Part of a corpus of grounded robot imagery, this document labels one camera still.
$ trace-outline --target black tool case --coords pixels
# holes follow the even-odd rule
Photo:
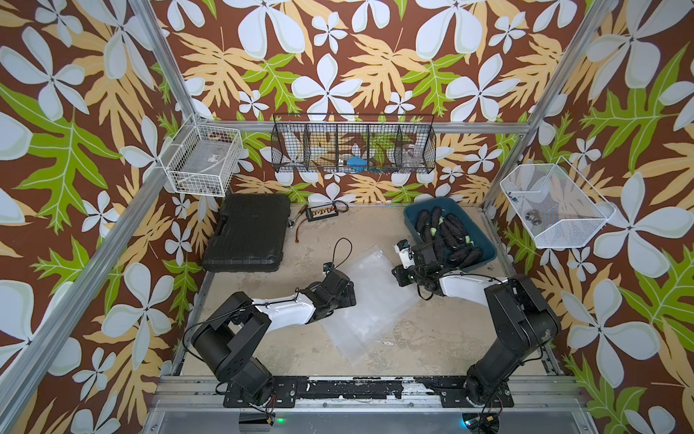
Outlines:
[[[209,272],[274,272],[289,219],[284,194],[228,194],[203,255]]]

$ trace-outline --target blue object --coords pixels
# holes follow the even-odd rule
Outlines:
[[[454,216],[458,217],[463,226],[465,226],[465,230],[468,231],[468,235],[470,236],[472,242],[475,244],[475,246],[482,249],[482,260],[478,264],[471,265],[467,268],[462,268],[461,271],[471,272],[496,258],[496,248],[494,247],[494,244],[489,241],[489,238],[486,237],[484,232],[482,232],[482,230],[477,227],[475,222],[473,222],[465,211],[463,211],[463,208],[460,208],[460,205],[458,205],[456,201],[448,197],[438,197],[436,199],[415,203],[405,208],[405,225],[414,238],[414,244],[419,244],[422,242],[422,237],[419,236],[414,228],[419,212],[422,210],[427,210],[429,213],[431,213],[432,210],[434,210],[434,208],[437,206],[441,207],[442,209],[442,217],[445,217],[447,214],[453,214]],[[450,254],[450,249],[446,247],[446,257],[448,257]]]
[[[366,169],[366,160],[359,157],[352,157],[347,160],[347,165],[363,172]]]

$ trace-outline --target clear plastic bag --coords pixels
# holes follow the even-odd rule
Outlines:
[[[372,246],[340,266],[354,282],[357,305],[337,309],[321,324],[342,356],[356,365],[378,340],[417,303],[414,285],[399,287],[393,264]]]

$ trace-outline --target black wire basket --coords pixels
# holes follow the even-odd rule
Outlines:
[[[275,172],[430,173],[436,164],[432,115],[362,115],[311,121],[312,113],[276,113],[271,135]],[[341,117],[326,113],[326,119]]]

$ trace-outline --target floor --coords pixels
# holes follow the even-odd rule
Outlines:
[[[479,208],[464,209],[484,230]],[[297,210],[292,207],[291,215]],[[405,238],[412,240],[403,221],[403,208],[398,206],[352,206],[337,218],[306,222],[301,226],[299,244],[294,242],[294,233],[294,229],[287,230],[284,259],[278,271],[215,274],[199,318],[208,318],[236,291],[243,290],[251,298],[271,299],[322,281],[322,265],[330,261],[334,243],[340,237],[348,237],[353,243],[353,255],[376,244],[395,265],[399,258],[393,245]],[[336,262],[341,260],[342,247],[338,247]],[[481,270],[492,276],[505,275],[498,258]],[[338,352],[319,322],[270,332],[254,355],[275,375],[464,375],[495,338],[487,309],[471,301],[435,296],[430,301],[419,300],[356,365]],[[545,369],[541,362],[533,361],[515,374],[545,375]],[[186,357],[181,375],[212,373],[203,362]]]

